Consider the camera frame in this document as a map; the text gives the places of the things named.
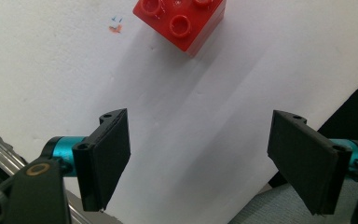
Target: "teal metal joint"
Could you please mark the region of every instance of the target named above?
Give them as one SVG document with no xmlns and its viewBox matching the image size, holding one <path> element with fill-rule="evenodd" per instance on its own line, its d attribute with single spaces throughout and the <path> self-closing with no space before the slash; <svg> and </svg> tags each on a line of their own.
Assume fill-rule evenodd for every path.
<svg viewBox="0 0 358 224">
<path fill-rule="evenodd" d="M 53 157 L 61 158 L 66 164 L 72 167 L 72 172 L 65 174 L 65 176 L 77 176 L 72 147 L 83 141 L 83 139 L 85 139 L 85 137 L 62 137 L 54 148 Z"/>
</svg>

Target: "white table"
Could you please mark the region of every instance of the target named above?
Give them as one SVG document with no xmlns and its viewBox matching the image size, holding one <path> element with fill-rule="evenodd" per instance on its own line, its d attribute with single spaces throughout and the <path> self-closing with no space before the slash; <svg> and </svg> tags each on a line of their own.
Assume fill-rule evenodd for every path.
<svg viewBox="0 0 358 224">
<path fill-rule="evenodd" d="M 358 88 L 358 1 L 231 0 L 193 59 L 135 2 L 0 1 L 0 135 L 32 161 L 127 107 L 132 156 L 106 213 L 227 223 L 276 172 L 272 110 L 317 129 Z"/>
</svg>

